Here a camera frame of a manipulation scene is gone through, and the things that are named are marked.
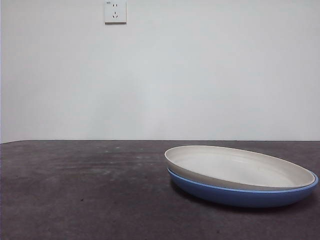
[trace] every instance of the outlet faceplate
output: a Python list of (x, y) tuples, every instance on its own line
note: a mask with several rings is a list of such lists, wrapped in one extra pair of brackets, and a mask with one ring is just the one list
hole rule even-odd
[(126, 24), (127, 23), (127, 1), (110, 0), (104, 4), (104, 23)]

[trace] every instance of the blue plate edge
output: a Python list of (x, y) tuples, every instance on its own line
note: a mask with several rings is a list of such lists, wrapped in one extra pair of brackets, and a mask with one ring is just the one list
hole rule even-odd
[(187, 178), (184, 178), (182, 176), (179, 176), (177, 175), (176, 173), (174, 173), (173, 171), (171, 171), (169, 168), (167, 168), (167, 171), (169, 172), (169, 174), (172, 174), (174, 175), (175, 177), (183, 180), (183, 181), (186, 181), (186, 182), (189, 182), (189, 183), (192, 183), (192, 184), (197, 184), (197, 185), (200, 185), (200, 186), (203, 186), (203, 187), (207, 187), (207, 188), (212, 188), (212, 189), (219, 189), (219, 190), (225, 190), (225, 191), (233, 191), (233, 192), (238, 192), (238, 193), (252, 193), (252, 194), (280, 194), (280, 193), (292, 193), (292, 192), (298, 192), (298, 191), (303, 191), (303, 190), (306, 190), (306, 189), (310, 189), (310, 188), (313, 188), (315, 187), (318, 183), (319, 183), (319, 178), (318, 176), (308, 170), (310, 173), (312, 173), (314, 175), (314, 182), (307, 185), (307, 186), (303, 186), (303, 187), (299, 187), (299, 188), (293, 188), (293, 189), (286, 189), (286, 190), (245, 190), (245, 189), (235, 189), (235, 188), (227, 188), (227, 187), (221, 187), (221, 186), (214, 186), (214, 185), (208, 185), (208, 184), (204, 184), (204, 183), (201, 183), (201, 182), (197, 182), (197, 181), (192, 181), (192, 180), (189, 180)]

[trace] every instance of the stacked plates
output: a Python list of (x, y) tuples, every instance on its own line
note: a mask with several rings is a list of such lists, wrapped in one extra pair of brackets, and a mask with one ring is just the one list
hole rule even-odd
[(219, 204), (285, 206), (307, 197), (319, 181), (313, 172), (294, 163), (234, 148), (178, 146), (164, 155), (175, 184)]

